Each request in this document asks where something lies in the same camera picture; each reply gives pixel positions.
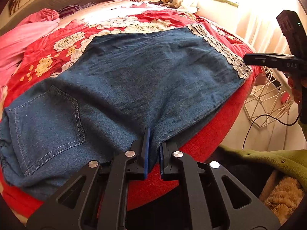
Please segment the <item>right hand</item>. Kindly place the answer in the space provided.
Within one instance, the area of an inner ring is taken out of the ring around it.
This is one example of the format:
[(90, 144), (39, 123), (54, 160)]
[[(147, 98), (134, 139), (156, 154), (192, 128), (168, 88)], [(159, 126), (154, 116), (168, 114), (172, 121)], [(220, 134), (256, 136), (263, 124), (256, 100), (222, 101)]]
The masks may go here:
[(294, 97), (294, 101), (297, 104), (300, 104), (302, 101), (302, 92), (301, 88), (306, 88), (306, 77), (299, 79), (298, 77), (289, 76), (288, 77), (288, 85), (291, 88), (292, 95)]

